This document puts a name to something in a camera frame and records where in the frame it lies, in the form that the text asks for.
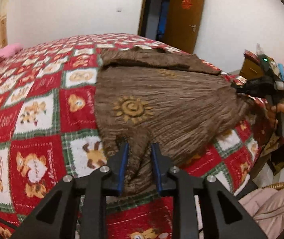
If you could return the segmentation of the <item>brown wooden cabinet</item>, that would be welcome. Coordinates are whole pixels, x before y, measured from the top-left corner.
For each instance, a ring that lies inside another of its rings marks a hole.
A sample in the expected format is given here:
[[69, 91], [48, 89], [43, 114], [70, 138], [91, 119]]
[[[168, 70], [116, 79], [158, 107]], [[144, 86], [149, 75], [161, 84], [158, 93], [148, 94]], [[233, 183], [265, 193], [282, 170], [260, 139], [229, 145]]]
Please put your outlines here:
[[245, 50], [244, 53], [244, 62], [240, 71], [240, 76], [246, 79], [255, 79], [263, 75], [263, 70], [259, 66], [259, 60], [257, 56], [251, 51]]

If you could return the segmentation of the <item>dark wooden door frame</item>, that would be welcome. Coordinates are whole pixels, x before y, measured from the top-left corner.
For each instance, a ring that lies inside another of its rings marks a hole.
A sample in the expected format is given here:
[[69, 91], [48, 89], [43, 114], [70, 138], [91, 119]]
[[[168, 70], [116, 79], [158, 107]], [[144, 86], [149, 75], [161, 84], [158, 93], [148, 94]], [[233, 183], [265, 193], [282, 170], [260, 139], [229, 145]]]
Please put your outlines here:
[[162, 0], [142, 0], [138, 35], [156, 39]]

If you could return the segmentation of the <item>red double happiness sticker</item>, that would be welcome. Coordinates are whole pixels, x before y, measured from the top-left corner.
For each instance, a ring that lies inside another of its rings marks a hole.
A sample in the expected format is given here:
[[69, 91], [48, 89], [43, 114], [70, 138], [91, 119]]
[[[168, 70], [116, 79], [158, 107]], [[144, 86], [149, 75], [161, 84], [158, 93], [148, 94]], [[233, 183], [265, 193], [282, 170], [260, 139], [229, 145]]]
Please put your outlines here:
[[182, 9], [190, 10], [193, 5], [193, 0], [181, 0]]

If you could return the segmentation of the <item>wicker basket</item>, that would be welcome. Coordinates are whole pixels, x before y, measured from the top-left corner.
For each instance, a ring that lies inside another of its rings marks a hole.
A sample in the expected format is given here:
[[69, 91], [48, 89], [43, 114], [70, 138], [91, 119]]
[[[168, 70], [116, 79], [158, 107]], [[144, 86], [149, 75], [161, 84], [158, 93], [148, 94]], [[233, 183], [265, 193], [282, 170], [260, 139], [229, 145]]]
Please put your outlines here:
[[281, 189], [284, 189], [284, 182], [278, 182], [278, 183], [270, 184], [268, 186], [265, 186], [264, 188], [273, 188], [273, 189], [276, 189], [276, 190], [281, 190]]

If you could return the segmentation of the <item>brown wooden door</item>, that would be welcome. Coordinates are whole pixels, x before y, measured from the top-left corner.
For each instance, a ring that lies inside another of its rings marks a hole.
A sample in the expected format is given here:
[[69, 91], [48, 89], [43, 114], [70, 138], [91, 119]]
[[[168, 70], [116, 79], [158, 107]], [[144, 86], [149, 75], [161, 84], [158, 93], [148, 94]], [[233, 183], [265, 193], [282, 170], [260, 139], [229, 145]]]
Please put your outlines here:
[[[190, 10], [182, 9], [181, 0], [169, 0], [163, 42], [174, 48], [192, 54], [201, 23], [205, 0], [193, 0]], [[197, 25], [193, 32], [190, 25]]]

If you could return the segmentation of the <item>pink padded jacket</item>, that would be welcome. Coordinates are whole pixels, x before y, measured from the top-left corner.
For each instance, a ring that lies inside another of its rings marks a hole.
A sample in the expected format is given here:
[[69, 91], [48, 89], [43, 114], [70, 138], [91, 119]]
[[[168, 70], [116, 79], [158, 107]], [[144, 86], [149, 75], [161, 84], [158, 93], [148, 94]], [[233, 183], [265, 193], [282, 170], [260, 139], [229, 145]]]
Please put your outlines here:
[[284, 230], [284, 189], [259, 188], [245, 195], [239, 203], [268, 238], [277, 238]]

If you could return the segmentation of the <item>brown knitted sweater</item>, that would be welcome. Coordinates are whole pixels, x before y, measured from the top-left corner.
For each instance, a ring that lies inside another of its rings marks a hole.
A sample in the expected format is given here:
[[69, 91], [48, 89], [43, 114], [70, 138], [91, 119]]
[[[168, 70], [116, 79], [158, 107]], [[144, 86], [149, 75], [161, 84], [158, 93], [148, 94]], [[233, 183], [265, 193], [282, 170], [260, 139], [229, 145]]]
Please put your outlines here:
[[181, 165], [251, 108], [219, 70], [196, 55], [102, 49], [98, 62], [94, 113], [105, 155], [114, 155], [124, 141], [130, 145], [125, 195], [152, 184], [151, 143]]

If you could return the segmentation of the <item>red patchwork bear bedspread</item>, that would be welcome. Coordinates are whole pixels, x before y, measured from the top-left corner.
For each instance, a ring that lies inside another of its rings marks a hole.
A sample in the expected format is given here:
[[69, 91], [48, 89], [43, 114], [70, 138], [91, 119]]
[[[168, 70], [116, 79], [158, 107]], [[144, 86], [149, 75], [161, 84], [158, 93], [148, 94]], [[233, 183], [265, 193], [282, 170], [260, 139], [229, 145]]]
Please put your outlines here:
[[[94, 119], [98, 55], [102, 49], [179, 49], [125, 33], [58, 39], [18, 51], [0, 63], [0, 238], [70, 174], [90, 175], [106, 163]], [[270, 127], [248, 115], [213, 140], [205, 154], [182, 168], [217, 175], [239, 194], [269, 140]], [[172, 200], [152, 187], [136, 196], [108, 199], [109, 238], [171, 238]]]

